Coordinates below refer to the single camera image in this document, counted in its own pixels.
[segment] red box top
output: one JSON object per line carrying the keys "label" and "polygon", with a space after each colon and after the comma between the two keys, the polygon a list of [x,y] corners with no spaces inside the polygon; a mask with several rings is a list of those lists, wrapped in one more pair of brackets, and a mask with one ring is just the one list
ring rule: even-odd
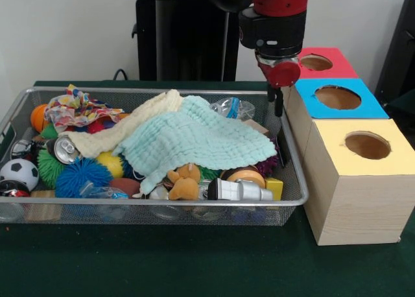
{"label": "red box top", "polygon": [[301,78],[358,78],[359,76],[336,47],[306,47],[298,55]]}

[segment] yellow box top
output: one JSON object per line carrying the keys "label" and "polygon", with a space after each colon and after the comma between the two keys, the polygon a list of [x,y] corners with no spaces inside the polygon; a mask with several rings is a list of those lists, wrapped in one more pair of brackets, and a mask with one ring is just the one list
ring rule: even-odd
{"label": "yellow box top", "polygon": [[339,175],[415,175],[415,151],[393,120],[314,123]]}

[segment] mint green towel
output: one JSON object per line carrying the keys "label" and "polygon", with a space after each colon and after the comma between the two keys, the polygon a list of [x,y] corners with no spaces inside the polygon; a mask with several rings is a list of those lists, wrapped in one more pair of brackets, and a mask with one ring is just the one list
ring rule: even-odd
{"label": "mint green towel", "polygon": [[150,193],[167,172],[188,163],[208,169],[234,169],[276,155],[275,146],[240,120],[210,109],[208,101],[187,96],[177,112],[166,112],[141,126],[114,150],[146,176],[141,192]]}

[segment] circular hole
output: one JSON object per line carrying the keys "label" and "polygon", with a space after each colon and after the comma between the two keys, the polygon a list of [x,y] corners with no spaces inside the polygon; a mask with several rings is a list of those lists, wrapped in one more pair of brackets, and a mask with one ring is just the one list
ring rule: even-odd
{"label": "circular hole", "polygon": [[354,132],[347,136],[346,146],[363,158],[380,160],[390,154],[390,145],[381,136],[371,132]]}
{"label": "circular hole", "polygon": [[341,86],[328,85],[316,90],[317,99],[325,106],[338,110],[352,110],[362,103],[358,94]]}
{"label": "circular hole", "polygon": [[324,71],[333,68],[333,63],[330,61],[330,59],[315,54],[304,56],[301,58],[300,62],[301,65],[307,69],[314,71]]}

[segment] shape sorter box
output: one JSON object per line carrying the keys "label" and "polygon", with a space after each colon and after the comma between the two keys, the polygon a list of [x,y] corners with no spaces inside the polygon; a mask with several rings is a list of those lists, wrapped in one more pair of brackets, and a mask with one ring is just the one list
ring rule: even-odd
{"label": "shape sorter box", "polygon": [[287,116],[303,158],[313,119],[388,119],[358,78],[304,79],[292,89]]}
{"label": "shape sorter box", "polygon": [[414,162],[393,120],[315,120],[303,167],[317,244],[398,242],[415,205]]}
{"label": "shape sorter box", "polygon": [[[359,78],[342,54],[334,47],[307,47],[298,55],[300,80],[304,78]],[[282,88],[284,107],[287,109],[293,87]]]}

